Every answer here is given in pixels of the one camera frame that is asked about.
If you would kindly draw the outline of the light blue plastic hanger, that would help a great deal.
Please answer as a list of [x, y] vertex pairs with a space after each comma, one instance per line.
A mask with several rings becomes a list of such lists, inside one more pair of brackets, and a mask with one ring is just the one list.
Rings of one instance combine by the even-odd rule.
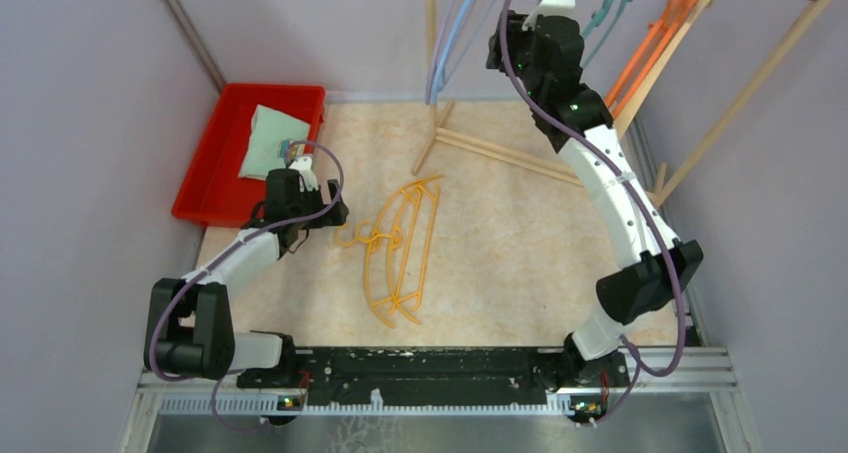
[[448, 0], [441, 19], [437, 23], [435, 42], [431, 49], [432, 55], [424, 90], [426, 105], [436, 104], [439, 95], [447, 87], [462, 59], [479, 35], [483, 21], [492, 13], [498, 0], [485, 2], [481, 19], [473, 30], [466, 34], [468, 22], [479, 2], [480, 0]]

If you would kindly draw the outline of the beige plastic hanger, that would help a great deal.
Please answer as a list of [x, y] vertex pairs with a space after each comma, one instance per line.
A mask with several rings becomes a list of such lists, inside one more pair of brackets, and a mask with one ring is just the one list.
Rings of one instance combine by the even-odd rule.
[[712, 0], [666, 0], [659, 18], [605, 95], [615, 129], [624, 136], [677, 48]]

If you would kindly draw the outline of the lilac plastic hanger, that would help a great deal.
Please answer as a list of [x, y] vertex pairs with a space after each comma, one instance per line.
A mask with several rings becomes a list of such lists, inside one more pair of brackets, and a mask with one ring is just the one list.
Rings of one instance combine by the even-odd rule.
[[427, 73], [424, 102], [428, 106], [433, 106], [437, 102], [438, 94], [447, 85], [447, 63], [466, 24], [469, 10], [475, 1], [449, 0], [448, 2], [448, 7], [436, 35], [431, 64]]

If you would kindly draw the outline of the teal plastic hanger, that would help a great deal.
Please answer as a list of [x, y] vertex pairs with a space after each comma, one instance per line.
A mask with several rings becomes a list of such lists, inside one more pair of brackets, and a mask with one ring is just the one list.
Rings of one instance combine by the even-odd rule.
[[601, 0], [581, 31], [584, 46], [587, 48], [580, 63], [582, 68], [589, 66], [633, 1]]

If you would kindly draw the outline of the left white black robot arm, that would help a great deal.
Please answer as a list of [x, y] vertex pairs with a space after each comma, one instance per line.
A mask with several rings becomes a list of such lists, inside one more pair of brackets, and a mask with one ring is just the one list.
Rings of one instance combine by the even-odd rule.
[[264, 200], [228, 246], [194, 271], [153, 285], [145, 367], [170, 382], [260, 370], [277, 387], [292, 384], [300, 361], [291, 337], [236, 332], [231, 302], [266, 268], [296, 251], [299, 239], [344, 225], [348, 214], [341, 181], [320, 186], [306, 169], [272, 171]]

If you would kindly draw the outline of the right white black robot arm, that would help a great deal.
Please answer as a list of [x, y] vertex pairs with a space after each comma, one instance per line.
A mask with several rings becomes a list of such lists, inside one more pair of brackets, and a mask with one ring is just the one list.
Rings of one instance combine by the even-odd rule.
[[627, 340], [639, 318], [673, 304], [678, 312], [675, 352], [663, 369], [679, 364], [686, 340], [683, 292], [703, 260], [695, 240], [684, 242], [650, 202], [621, 148], [603, 98], [582, 80], [584, 40], [564, 16], [501, 14], [489, 41], [486, 66], [505, 73], [528, 104], [536, 128], [576, 174], [606, 226], [618, 271], [599, 279], [589, 317], [564, 341], [563, 371], [576, 385], [590, 384], [602, 358]]

